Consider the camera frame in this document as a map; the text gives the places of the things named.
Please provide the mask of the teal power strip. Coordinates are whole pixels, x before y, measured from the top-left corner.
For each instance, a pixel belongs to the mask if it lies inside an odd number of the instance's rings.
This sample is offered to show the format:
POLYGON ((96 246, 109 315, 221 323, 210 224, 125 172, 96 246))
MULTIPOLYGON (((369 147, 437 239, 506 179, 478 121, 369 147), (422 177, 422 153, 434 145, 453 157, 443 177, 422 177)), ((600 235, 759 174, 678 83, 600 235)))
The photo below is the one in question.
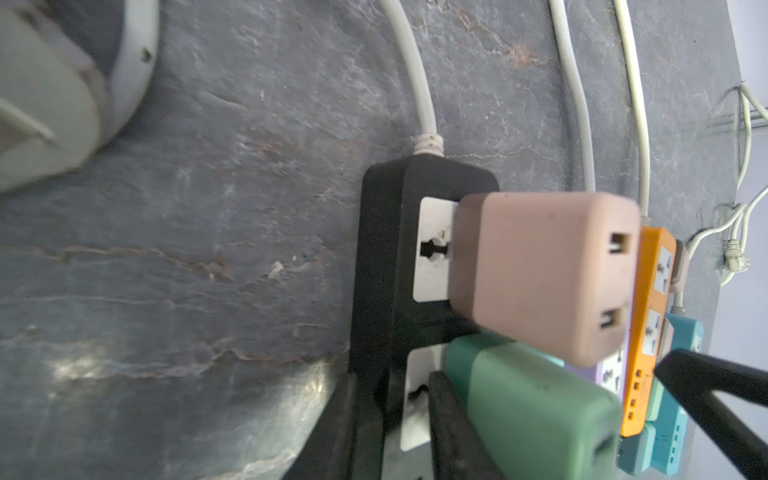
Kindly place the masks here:
MULTIPOLYGON (((704 326, 700 321, 672 313, 666 315, 666 321, 671 350, 701 350, 704 326)), ((682 460, 688 414, 665 389, 658 419, 650 423, 656 428, 651 466, 666 475, 675 475, 682 460)))

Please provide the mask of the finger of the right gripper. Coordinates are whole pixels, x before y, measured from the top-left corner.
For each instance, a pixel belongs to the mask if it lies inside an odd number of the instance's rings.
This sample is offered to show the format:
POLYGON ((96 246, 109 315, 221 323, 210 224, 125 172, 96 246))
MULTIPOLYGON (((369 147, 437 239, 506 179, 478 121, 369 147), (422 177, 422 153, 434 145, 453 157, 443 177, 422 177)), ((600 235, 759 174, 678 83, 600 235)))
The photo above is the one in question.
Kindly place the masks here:
POLYGON ((745 478, 767 477, 767 443, 715 396, 723 392, 765 407, 765 371, 678 349, 654 374, 745 478))

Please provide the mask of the black power strip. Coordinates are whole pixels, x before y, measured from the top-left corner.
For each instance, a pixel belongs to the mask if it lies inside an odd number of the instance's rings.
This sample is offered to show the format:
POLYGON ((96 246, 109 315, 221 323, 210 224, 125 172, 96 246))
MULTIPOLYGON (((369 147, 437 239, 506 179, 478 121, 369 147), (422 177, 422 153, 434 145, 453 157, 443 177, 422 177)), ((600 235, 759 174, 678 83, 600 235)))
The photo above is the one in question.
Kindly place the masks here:
POLYGON ((488 170, 433 155, 371 166, 362 181, 349 369, 358 380, 354 479, 378 479, 386 436, 403 416, 408 354, 474 334, 445 300, 413 298, 420 203, 495 192, 488 170))

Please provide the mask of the purple power strip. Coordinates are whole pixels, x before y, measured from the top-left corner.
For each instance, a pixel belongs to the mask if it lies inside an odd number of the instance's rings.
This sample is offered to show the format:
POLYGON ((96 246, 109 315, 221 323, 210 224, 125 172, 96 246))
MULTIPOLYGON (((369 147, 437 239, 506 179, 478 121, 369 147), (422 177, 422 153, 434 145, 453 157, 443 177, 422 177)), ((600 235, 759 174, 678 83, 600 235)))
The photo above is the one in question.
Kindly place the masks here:
POLYGON ((614 354, 604 358, 594 367, 583 368, 565 364, 564 368, 588 381, 601 386, 615 394, 620 400, 624 398, 624 376, 626 372, 626 354, 629 337, 626 337, 621 348, 614 354))

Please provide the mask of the orange power strip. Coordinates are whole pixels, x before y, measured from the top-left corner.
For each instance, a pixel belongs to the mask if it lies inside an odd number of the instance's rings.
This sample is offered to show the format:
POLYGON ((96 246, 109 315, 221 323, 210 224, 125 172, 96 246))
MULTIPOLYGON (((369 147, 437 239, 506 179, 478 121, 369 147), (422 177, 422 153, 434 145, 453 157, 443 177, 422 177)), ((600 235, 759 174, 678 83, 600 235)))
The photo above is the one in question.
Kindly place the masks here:
POLYGON ((623 437, 640 434, 646 421, 675 254, 676 239, 666 229, 641 229, 626 355, 623 437))

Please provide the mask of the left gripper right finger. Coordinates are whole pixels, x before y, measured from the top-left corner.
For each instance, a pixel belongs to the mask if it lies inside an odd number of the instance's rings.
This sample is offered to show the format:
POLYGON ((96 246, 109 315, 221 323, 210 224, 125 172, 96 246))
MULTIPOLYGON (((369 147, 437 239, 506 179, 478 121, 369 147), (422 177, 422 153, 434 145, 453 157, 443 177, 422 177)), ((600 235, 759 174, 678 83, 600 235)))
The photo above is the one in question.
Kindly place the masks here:
POLYGON ((435 479, 503 479, 447 376, 428 379, 429 419, 435 479))

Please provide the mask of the pink plug teal strip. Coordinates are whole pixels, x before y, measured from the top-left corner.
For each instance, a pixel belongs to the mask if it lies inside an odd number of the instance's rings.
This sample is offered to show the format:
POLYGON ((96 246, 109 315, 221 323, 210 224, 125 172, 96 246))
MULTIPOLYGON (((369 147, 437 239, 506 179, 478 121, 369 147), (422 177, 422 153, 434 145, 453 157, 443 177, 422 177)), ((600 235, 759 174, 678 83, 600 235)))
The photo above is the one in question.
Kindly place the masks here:
POLYGON ((689 272, 689 264, 690 258, 686 244, 682 240, 677 239, 671 275, 671 293, 679 294, 684 291, 689 272))

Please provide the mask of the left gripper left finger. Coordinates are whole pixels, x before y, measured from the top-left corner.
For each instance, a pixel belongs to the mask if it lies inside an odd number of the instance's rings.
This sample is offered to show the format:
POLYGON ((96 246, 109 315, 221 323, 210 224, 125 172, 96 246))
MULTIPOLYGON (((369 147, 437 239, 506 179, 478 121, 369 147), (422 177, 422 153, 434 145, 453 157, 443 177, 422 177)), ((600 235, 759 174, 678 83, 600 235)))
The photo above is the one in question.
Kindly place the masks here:
POLYGON ((354 373, 336 385, 285 479, 379 479, 383 414, 354 373))

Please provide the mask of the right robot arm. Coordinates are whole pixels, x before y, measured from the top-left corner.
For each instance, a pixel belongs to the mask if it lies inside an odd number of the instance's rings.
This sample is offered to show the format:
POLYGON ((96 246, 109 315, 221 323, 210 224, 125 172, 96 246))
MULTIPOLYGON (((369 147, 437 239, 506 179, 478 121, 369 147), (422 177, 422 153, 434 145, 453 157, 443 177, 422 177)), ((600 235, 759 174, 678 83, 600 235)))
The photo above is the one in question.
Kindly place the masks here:
MULTIPOLYGON (((1 479, 280 479, 346 373, 363 175, 420 130, 389 22, 378 1, 161 2, 133 118, 74 171, 1 193, 1 479)), ((117 66, 115 3, 1 1, 1 102, 56 115, 33 146, 101 105, 72 67, 21 60, 22 31, 88 18, 98 33, 73 36, 117 66)), ((547 3, 402 1, 447 156, 507 191, 583 185, 547 3)), ((627 3, 650 219, 690 237, 737 191, 728 6, 627 3)), ((613 1, 566 5, 597 186, 636 199, 613 1)))

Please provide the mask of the green plug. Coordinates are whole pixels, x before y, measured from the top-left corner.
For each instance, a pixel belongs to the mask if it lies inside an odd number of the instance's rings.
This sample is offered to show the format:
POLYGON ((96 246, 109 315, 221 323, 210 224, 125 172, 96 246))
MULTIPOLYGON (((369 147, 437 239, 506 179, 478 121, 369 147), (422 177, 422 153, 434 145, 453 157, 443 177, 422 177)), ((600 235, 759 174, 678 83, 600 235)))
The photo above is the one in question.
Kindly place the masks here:
POLYGON ((443 371, 509 479, 613 479, 618 397, 497 334, 450 342, 443 371))
POLYGON ((665 389, 657 377, 653 378, 651 392, 648 401, 646 421, 654 422, 658 419, 661 401, 665 389))

